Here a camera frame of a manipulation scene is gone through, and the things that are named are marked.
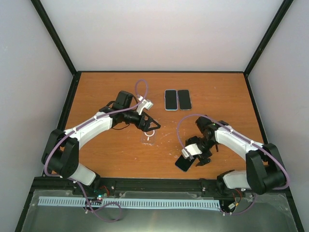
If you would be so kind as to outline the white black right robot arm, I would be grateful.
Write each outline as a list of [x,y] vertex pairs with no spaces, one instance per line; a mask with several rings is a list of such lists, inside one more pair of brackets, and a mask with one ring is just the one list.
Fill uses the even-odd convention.
[[186,140],[186,145],[182,148],[182,157],[185,160],[198,158],[198,165],[203,166],[209,162],[211,148],[224,145],[246,164],[244,171],[230,170],[217,176],[217,188],[220,192],[249,189],[262,195],[270,190],[286,189],[289,186],[289,176],[274,144],[251,140],[228,123],[215,121],[207,115],[197,117],[196,125],[203,136]]

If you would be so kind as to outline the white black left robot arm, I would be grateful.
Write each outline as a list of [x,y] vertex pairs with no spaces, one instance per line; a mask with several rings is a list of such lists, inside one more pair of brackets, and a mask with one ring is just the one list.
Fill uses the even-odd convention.
[[42,156],[45,174],[79,182],[89,194],[98,193],[100,175],[80,163],[79,151],[87,142],[120,123],[135,125],[142,132],[156,131],[160,124],[145,112],[152,105],[143,96],[135,97],[120,91],[116,100],[80,125],[67,130],[53,130]]

